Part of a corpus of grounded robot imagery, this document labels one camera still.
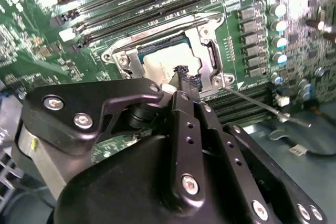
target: capacitor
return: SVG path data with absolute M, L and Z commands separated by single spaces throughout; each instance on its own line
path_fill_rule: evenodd
M 325 73 L 325 70 L 322 67 L 315 70 L 315 76 L 317 76 L 317 77 L 322 77 L 324 75 L 324 73 Z
M 272 43 L 277 48 L 284 49 L 287 46 L 287 39 L 277 36 L 272 40 Z
M 271 76 L 271 81 L 275 85 L 279 85 L 282 83 L 282 78 L 278 75 L 278 73 L 273 73 Z
M 299 83 L 299 88 L 300 90 L 303 90 L 304 92 L 310 92 L 311 91 L 311 84 L 309 83 L 308 80 L 303 79 L 300 83 Z
M 317 17 L 319 21 L 325 21 L 325 10 L 321 9 L 319 10 L 319 12 L 317 13 Z
M 282 32 L 284 30 L 286 30 L 287 28 L 287 22 L 286 21 L 279 21 L 279 20 L 274 20 L 271 24 L 271 28 L 274 30 L 274 31 L 277 31 L 277 32 Z
M 273 61 L 280 65 L 285 64 L 287 61 L 287 56 L 284 55 L 282 52 L 277 52 L 273 56 Z
M 299 88 L 300 88 L 299 95 L 304 101 L 307 101 L 307 100 L 311 99 L 311 97 L 312 97 L 312 85 L 309 83 L 308 80 L 303 79 L 299 83 Z
M 323 37 L 333 43 L 336 43 L 336 34 L 324 33 Z
M 307 26 L 316 28 L 317 30 L 321 31 L 324 28 L 324 21 L 309 19 L 306 21 Z
M 271 8 L 269 9 L 269 12 L 277 16 L 278 18 L 283 17 L 286 14 L 287 8 L 284 4 L 273 4 L 271 5 Z

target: surface-mount component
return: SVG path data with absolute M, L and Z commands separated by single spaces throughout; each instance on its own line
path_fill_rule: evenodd
M 245 33 L 257 30 L 257 22 L 255 20 L 242 23 L 240 25 L 241 30 Z
M 254 12 L 253 7 L 249 7 L 249 8 L 240 10 L 238 13 L 239 13 L 240 19 L 242 19 L 242 20 L 251 19 L 251 18 L 255 17 L 255 12 Z
M 288 36 L 288 44 L 293 44 L 299 40 L 298 34 L 291 34 Z
M 316 50 L 308 53 L 308 59 L 310 59 L 310 60 L 314 59 L 316 56 L 317 56 L 317 51 Z
M 258 34 L 254 33 L 254 34 L 249 34 L 249 35 L 245 35 L 242 37 L 243 39 L 243 43 L 248 46 L 251 44 L 255 44 L 258 42 Z
M 248 74 L 250 77 L 257 77 L 257 76 L 261 76 L 263 73 L 261 68 L 255 68 L 255 69 L 251 69 L 248 71 Z
M 247 64 L 250 68 L 257 66 L 260 63 L 261 63 L 261 58 L 260 57 L 254 57 L 254 58 L 251 58 L 251 59 L 247 60 Z
M 308 0 L 308 6 L 309 7 L 314 7 L 317 5 L 317 0 Z
M 255 45 L 252 47 L 247 47 L 244 49 L 244 52 L 247 56 L 253 56 L 259 54 L 259 46 Z

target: chip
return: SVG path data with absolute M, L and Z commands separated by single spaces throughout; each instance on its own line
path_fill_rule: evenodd
M 289 85 L 294 86 L 296 85 L 296 79 L 290 80 L 288 83 Z
M 255 67 L 261 63 L 261 58 L 255 57 L 255 58 L 249 59 L 247 60 L 247 63 L 250 68 Z
M 319 32 L 318 31 L 309 31 L 309 37 L 312 39 L 317 39 L 317 37 L 319 36 Z
M 326 56 L 326 58 L 327 58 L 328 60 L 330 60 L 330 59 L 335 59 L 335 58 L 336 58 L 336 53 L 334 53 L 334 52 L 329 52 L 329 53 L 327 53 L 325 56 Z
M 313 59 L 317 56 L 317 51 L 311 51 L 308 53 L 308 59 Z
M 60 42 L 52 43 L 50 47 L 54 52 L 58 52 L 58 53 L 62 52 L 62 45 L 60 44 Z
M 247 56 L 257 55 L 258 53 L 259 53 L 259 46 L 257 45 L 245 49 L 245 54 Z
M 75 64 L 72 61 L 68 61 L 68 62 L 66 62 L 66 64 L 69 68 L 72 68 L 72 67 L 75 66 Z
M 255 16 L 254 8 L 253 7 L 249 7 L 247 9 L 240 10 L 239 11 L 239 16 L 240 16 L 240 18 L 242 20 L 253 18 Z
M 293 44 L 295 43 L 296 41 L 298 41 L 299 39 L 299 35 L 298 34 L 292 34 L 292 35 L 289 35 L 288 36 L 288 43 L 289 44 Z
M 250 77 L 261 76 L 262 70 L 261 68 L 252 69 L 252 70 L 249 70 L 248 74 L 250 75 Z
M 252 21 L 249 21 L 249 22 L 246 22 L 246 23 L 242 23 L 241 24 L 241 30 L 245 33 L 248 33 L 250 31 L 255 31 L 257 30 L 257 23 L 255 20 L 252 20 Z
M 49 50 L 49 47 L 48 46 L 42 46 L 40 49 L 39 49 L 39 53 L 43 56 L 43 57 L 50 57 L 52 54 Z
M 317 5 L 317 0 L 308 0 L 309 7 L 316 6 L 316 5 Z
M 257 34 L 250 34 L 243 37 L 243 42 L 245 45 L 251 45 L 258 42 L 258 35 Z

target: white sticker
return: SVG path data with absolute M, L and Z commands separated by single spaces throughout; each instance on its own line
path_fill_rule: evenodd
M 297 144 L 296 146 L 289 149 L 289 152 L 292 152 L 293 154 L 295 154 L 297 156 L 302 156 L 302 155 L 306 154 L 307 151 L 308 151 L 307 148 L 305 148 L 305 147 L 303 147 L 302 145 L 299 145 L 299 144 Z

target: cable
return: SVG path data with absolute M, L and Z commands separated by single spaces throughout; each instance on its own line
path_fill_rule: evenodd
M 35 198 L 40 200 L 47 207 L 49 207 L 51 209 L 54 209 L 54 206 L 52 204 L 50 204 L 48 201 L 46 201 L 45 199 L 43 199 L 43 197 L 36 191 L 36 189 L 32 189 L 32 188 L 29 188 L 27 186 L 24 186 L 24 185 L 20 184 L 18 181 L 15 181 L 15 180 L 11 181 L 11 183 L 15 188 L 26 191 L 27 193 L 33 195 Z
M 301 120 L 301 119 L 292 118 L 292 117 L 290 117 L 290 116 L 287 116 L 287 115 L 281 113 L 280 111 L 276 110 L 275 108 L 273 108 L 273 107 L 271 107 L 271 106 L 269 106 L 269 105 L 267 105 L 267 104 L 264 104 L 264 103 L 262 103 L 262 102 L 259 102 L 259 101 L 255 100 L 255 99 L 251 98 L 251 97 L 248 97 L 248 96 L 246 96 L 246 95 L 244 95 L 244 94 L 241 94 L 241 93 L 239 93 L 239 92 L 237 92 L 237 91 L 234 91 L 234 90 L 232 90 L 232 89 L 229 89 L 229 88 L 227 88 L 227 87 L 224 87 L 224 89 L 225 89 L 226 91 L 232 93 L 232 94 L 235 94 L 235 95 L 237 95 L 237 96 L 239 96 L 239 97 L 241 97 L 241 98 L 243 98 L 243 99 L 249 101 L 250 103 L 253 103 L 253 104 L 255 104 L 255 105 L 258 105 L 258 106 L 264 108 L 265 110 L 268 110 L 269 112 L 273 113 L 274 115 L 276 115 L 277 117 L 279 117 L 279 118 L 281 118 L 281 119 L 286 119 L 287 121 L 290 121 L 290 122 L 299 124 L 299 125 L 304 126 L 304 127 L 307 127 L 307 128 L 310 128 L 310 127 L 311 127 L 311 123 L 306 123 L 305 121 L 303 121 L 303 120 Z

